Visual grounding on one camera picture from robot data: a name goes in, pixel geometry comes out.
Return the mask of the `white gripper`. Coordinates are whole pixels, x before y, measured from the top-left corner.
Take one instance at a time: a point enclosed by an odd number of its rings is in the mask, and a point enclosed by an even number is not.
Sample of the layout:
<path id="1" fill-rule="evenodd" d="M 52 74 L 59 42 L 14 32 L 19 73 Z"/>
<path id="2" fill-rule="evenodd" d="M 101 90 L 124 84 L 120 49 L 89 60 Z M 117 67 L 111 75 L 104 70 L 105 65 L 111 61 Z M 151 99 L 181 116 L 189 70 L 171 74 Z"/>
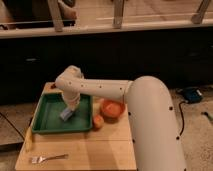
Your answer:
<path id="1" fill-rule="evenodd" d="M 80 103 L 80 94 L 79 93 L 63 93 L 62 98 L 71 111 L 75 111 Z"/>

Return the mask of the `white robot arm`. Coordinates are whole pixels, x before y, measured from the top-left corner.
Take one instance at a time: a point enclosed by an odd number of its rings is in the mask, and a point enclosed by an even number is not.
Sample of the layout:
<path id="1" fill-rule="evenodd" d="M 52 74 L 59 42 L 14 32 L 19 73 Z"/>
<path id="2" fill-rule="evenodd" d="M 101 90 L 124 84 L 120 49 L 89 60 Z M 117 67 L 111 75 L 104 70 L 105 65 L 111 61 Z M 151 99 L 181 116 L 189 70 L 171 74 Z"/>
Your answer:
<path id="1" fill-rule="evenodd" d="M 127 105 L 138 171 L 187 171 L 172 98 L 158 78 L 86 79 L 80 68 L 71 65 L 55 85 L 71 109 L 77 107 L 82 94 Z"/>

